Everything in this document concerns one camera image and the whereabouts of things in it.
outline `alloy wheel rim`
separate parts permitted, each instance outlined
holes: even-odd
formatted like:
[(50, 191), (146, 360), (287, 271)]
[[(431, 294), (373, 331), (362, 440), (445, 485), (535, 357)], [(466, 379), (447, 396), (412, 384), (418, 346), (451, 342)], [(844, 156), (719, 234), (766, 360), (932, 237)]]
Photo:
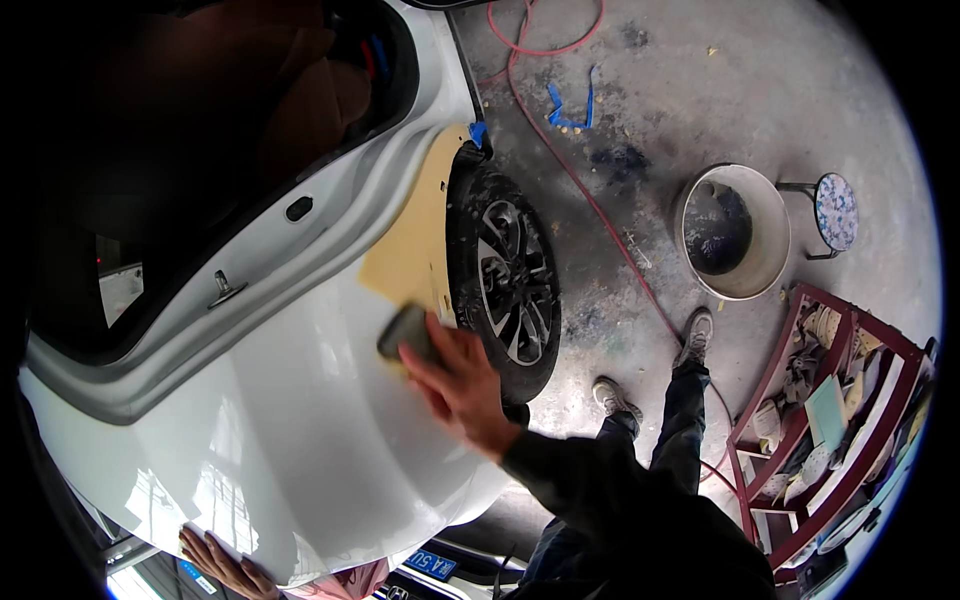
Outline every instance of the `alloy wheel rim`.
[(496, 339), (511, 360), (535, 365), (550, 340), (554, 288), (540, 235), (515, 204), (499, 200), (484, 211), (477, 274)]

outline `jeans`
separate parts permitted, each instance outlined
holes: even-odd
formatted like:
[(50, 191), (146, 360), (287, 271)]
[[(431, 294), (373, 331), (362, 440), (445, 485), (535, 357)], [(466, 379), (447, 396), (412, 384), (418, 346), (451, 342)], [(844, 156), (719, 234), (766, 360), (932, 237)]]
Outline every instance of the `jeans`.
[[(671, 471), (691, 495), (700, 486), (700, 443), (707, 428), (704, 389), (709, 382), (709, 371), (699, 363), (687, 361), (673, 370), (663, 403), (663, 426), (650, 460), (650, 470)], [(597, 440), (624, 444), (633, 452), (638, 432), (633, 414), (621, 411), (604, 419)], [(574, 561), (588, 546), (587, 536), (554, 518), (540, 534), (520, 584), (569, 577)]]

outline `red metal shelf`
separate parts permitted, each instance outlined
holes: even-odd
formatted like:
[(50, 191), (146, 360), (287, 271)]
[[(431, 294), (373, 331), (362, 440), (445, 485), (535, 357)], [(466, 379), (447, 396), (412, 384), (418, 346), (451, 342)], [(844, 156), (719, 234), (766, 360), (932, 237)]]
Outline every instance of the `red metal shelf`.
[[(759, 445), (756, 444), (756, 442), (743, 440), (742, 438), (748, 428), (750, 428), (751, 417), (760, 402), (776, 393), (777, 390), (772, 388), (772, 382), (775, 376), (783, 373), (786, 359), (795, 351), (792, 340), (798, 329), (797, 319), (802, 309), (814, 301), (820, 302), (822, 305), (837, 311), (840, 314), (840, 323), (827, 355), (817, 370), (811, 389), (816, 390), (820, 387), (827, 377), (836, 374), (838, 370), (840, 370), (841, 365), (844, 366), (844, 368), (849, 366), (852, 360), (852, 342), (858, 328), (862, 328), (873, 334), (888, 349), (899, 355), (903, 359), (903, 367), (895, 384), (893, 394), (884, 408), (883, 415), (876, 424), (869, 440), (867, 440), (864, 447), (853, 460), (853, 464), (829, 496), (812, 515), (809, 515), (806, 510), (806, 505), (813, 498), (814, 494), (824, 486), (828, 479), (826, 475), (799, 497), (791, 500), (786, 506), (775, 507), (771, 502), (757, 498), (763, 485), (783, 468), (786, 460), (790, 457), (790, 454), (794, 451), (806, 432), (808, 428), (806, 411), (796, 410), (786, 419), (783, 424), (783, 439), (778, 445), (777, 451), (771, 456), (763, 456), (759, 452)], [(736, 457), (736, 460), (733, 461), (733, 479), (737, 488), (740, 515), (744, 523), (744, 533), (747, 538), (756, 543), (755, 529), (749, 526), (751, 519), (754, 518), (753, 512), (761, 515), (785, 513), (793, 513), (796, 515), (797, 530), (778, 547), (774, 548), (768, 557), (770, 566), (774, 569), (780, 568), (781, 565), (803, 550), (817, 536), (820, 530), (830, 523), (843, 509), (844, 505), (847, 504), (857, 489), (863, 484), (867, 474), (873, 467), (876, 457), (900, 422), (900, 418), (903, 415), (903, 411), (906, 408), (913, 388), (917, 383), (918, 376), (920, 375), (923, 358), (924, 353), (922, 350), (903, 337), (894, 327), (880, 321), (870, 313), (860, 310), (855, 305), (845, 300), (840, 300), (809, 284), (798, 283), (794, 286), (790, 312), (786, 322), (783, 324), (783, 330), (780, 333), (780, 338), (773, 356), (771, 356), (770, 362), (767, 364), (767, 369), (760, 378), (743, 415), (737, 421), (730, 437), (727, 439), (727, 449), (732, 457)], [(889, 365), (889, 359), (881, 363), (880, 381), (885, 380)], [(872, 399), (876, 398), (879, 387), (880, 386), (877, 386)], [(746, 483), (743, 469), (740, 467), (738, 452), (764, 460), (764, 464), (759, 468), (756, 477), (749, 484)], [(783, 570), (782, 577), (792, 576), (792, 570), (790, 570), (789, 573), (787, 570), (788, 569)]]

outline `concrete floor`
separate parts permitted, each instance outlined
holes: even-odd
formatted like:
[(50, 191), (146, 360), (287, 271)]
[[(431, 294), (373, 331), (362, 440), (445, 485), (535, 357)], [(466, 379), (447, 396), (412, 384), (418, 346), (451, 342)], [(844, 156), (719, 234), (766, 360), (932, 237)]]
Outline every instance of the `concrete floor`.
[[(540, 3), (526, 46), (546, 49), (577, 39), (597, 6)], [(495, 13), (501, 31), (515, 36), (522, 4), (505, 0)], [(477, 79), (503, 68), (508, 51), (488, 27), (486, 6), (457, 11), (455, 19)], [(708, 48), (716, 49), (712, 56)], [(841, 17), (812, 0), (612, 0), (582, 48), (520, 59), (520, 93), (540, 118), (553, 108), (546, 90), (552, 81), (564, 98), (564, 116), (582, 118), (594, 64), (595, 93), (603, 99), (594, 106), (594, 128), (549, 135), (620, 232), (633, 238), (633, 250), (652, 261), (644, 276), (674, 325), (682, 326), (697, 306), (713, 309), (707, 366), (732, 415), (739, 415), (766, 365), (787, 311), (780, 289), (794, 281), (870, 308), (920, 346), (940, 334), (941, 265), (924, 168), (879, 67)], [(636, 456), (646, 465), (678, 348), (506, 82), (482, 86), (481, 95), (489, 103), (494, 161), (551, 227), (560, 268), (560, 357), (552, 380), (530, 404), (531, 427), (560, 437), (592, 436), (603, 415), (589, 386), (603, 373), (618, 380), (645, 415)], [(694, 283), (668, 228), (684, 184), (723, 161), (749, 165), (772, 181), (813, 182), (825, 172), (841, 173), (859, 205), (856, 244), (834, 260), (805, 261), (805, 251), (826, 247), (810, 201), (788, 194), (793, 245), (780, 282), (760, 298), (728, 301), (718, 311), (717, 299)], [(703, 456), (716, 464), (728, 426), (717, 397), (708, 394), (706, 403)], [(729, 465), (723, 470), (732, 478)], [(739, 522), (732, 494), (715, 478), (701, 493)], [(549, 518), (513, 485), (479, 519), (445, 535), (500, 552), (516, 544), (518, 556), (526, 557)]]

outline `rear wheel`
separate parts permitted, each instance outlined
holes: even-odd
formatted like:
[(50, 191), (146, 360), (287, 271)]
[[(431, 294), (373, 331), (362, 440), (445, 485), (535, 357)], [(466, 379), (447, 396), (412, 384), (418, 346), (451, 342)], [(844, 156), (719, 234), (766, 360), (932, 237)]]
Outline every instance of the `rear wheel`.
[(532, 400), (560, 346), (560, 286), (540, 219), (491, 167), (456, 167), (447, 194), (447, 272), (458, 325), (477, 332), (504, 402)]

